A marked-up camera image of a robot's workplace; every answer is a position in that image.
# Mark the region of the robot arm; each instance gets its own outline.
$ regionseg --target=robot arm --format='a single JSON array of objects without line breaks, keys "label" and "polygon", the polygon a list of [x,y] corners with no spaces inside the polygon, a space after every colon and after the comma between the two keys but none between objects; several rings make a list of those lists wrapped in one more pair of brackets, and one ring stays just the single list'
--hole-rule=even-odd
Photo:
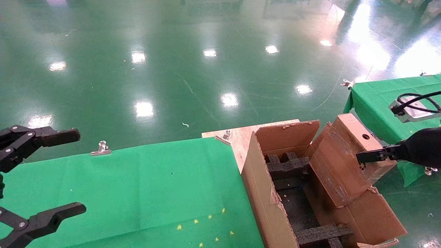
[{"label": "robot arm", "polygon": [[[79,139],[80,133],[74,128],[55,131],[51,127],[30,129],[13,126],[0,130],[0,172],[10,172],[40,147],[57,146]],[[3,198],[4,187],[0,174],[0,199]],[[64,219],[85,211],[83,204],[71,203],[24,219],[0,207],[0,222],[13,228],[8,236],[0,239],[0,248],[24,248],[32,240],[56,232]]]},{"label": "robot arm", "polygon": [[397,145],[357,154],[358,162],[368,163],[391,160],[406,160],[417,165],[441,169],[441,127],[425,128]]}]

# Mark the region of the cardboard box flap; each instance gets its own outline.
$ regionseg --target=cardboard box flap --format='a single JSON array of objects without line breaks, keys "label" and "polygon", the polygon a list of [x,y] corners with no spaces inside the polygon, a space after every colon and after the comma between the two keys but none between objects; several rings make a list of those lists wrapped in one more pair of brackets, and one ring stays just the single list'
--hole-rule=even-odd
[{"label": "cardboard box flap", "polygon": [[389,248],[389,247],[392,247],[392,246],[398,244],[399,242],[400,241],[397,238],[394,238],[392,241],[385,242],[382,244],[371,245],[371,244],[357,243],[357,246],[359,248]]},{"label": "cardboard box flap", "polygon": [[351,203],[396,164],[381,161],[359,164],[356,154],[381,144],[352,115],[339,115],[326,124],[305,153],[336,207]]},{"label": "cardboard box flap", "polygon": [[342,208],[335,207],[314,174],[304,190],[320,225],[347,223],[354,232],[348,241],[352,244],[376,245],[407,233],[374,187]]},{"label": "cardboard box flap", "polygon": [[294,232],[275,192],[255,133],[251,135],[242,178],[265,247],[296,248]]},{"label": "cardboard box flap", "polygon": [[279,150],[289,147],[305,146],[311,143],[318,129],[320,121],[306,121],[289,125],[259,128],[256,132],[262,152]]},{"label": "cardboard box flap", "polygon": [[311,168],[335,206],[343,207],[371,184],[359,169],[355,154],[332,125],[327,124],[318,138],[320,143],[310,158]]},{"label": "cardboard box flap", "polygon": [[379,244],[407,233],[375,187],[366,190],[348,208],[367,244]]}]

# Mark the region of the open cardboard box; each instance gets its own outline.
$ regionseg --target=open cardboard box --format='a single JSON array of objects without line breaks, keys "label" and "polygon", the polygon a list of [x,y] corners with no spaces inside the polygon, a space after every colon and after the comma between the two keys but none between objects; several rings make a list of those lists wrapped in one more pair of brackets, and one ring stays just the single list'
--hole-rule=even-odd
[{"label": "open cardboard box", "polygon": [[[396,237],[406,230],[372,187],[395,162],[386,160],[366,167],[358,164],[357,152],[379,149],[381,145],[351,114],[339,115],[312,142],[319,125],[314,120],[263,127],[251,136],[242,179],[265,246],[305,247],[295,233],[300,236],[304,229],[329,224],[343,225],[352,234],[338,236],[341,244],[337,246],[331,246],[328,240],[329,243],[316,242],[312,247],[396,244]],[[304,181],[280,187],[280,178],[273,181],[265,156],[275,154],[281,158],[287,152],[294,152],[299,158],[309,157],[311,168]],[[293,178],[284,180],[293,182]]]}]

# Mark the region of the green cloth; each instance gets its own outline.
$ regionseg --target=green cloth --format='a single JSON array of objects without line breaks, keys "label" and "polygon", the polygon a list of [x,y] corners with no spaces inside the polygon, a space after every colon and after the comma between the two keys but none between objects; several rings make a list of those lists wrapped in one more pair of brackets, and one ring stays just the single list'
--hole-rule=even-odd
[{"label": "green cloth", "polygon": [[26,218],[87,207],[30,248],[263,248],[232,149],[214,138],[26,163],[4,181],[1,206]]},{"label": "green cloth", "polygon": [[[441,75],[356,83],[351,89],[344,112],[348,113],[355,108],[355,112],[368,129],[385,142],[395,144],[409,138],[420,129],[439,127],[440,120],[434,118],[401,123],[389,110],[392,101],[404,93],[427,94],[439,90]],[[441,102],[441,96],[432,99]],[[428,108],[433,108],[427,100],[423,100],[423,103]],[[422,166],[410,162],[399,162],[397,166],[404,178],[405,187],[424,175]]]}]

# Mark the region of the green epoxy floor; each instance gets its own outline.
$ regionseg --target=green epoxy floor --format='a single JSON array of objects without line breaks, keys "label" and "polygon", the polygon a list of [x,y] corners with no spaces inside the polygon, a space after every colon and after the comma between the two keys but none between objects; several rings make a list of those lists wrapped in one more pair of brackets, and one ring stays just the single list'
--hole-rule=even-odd
[{"label": "green epoxy floor", "polygon": [[[440,0],[2,0],[0,127],[80,130],[80,142],[41,149],[37,161],[103,139],[121,149],[280,120],[324,124],[343,111],[343,79],[441,71],[440,12]],[[379,182],[410,232],[400,247],[441,238],[440,180],[403,189],[394,169]]]}]

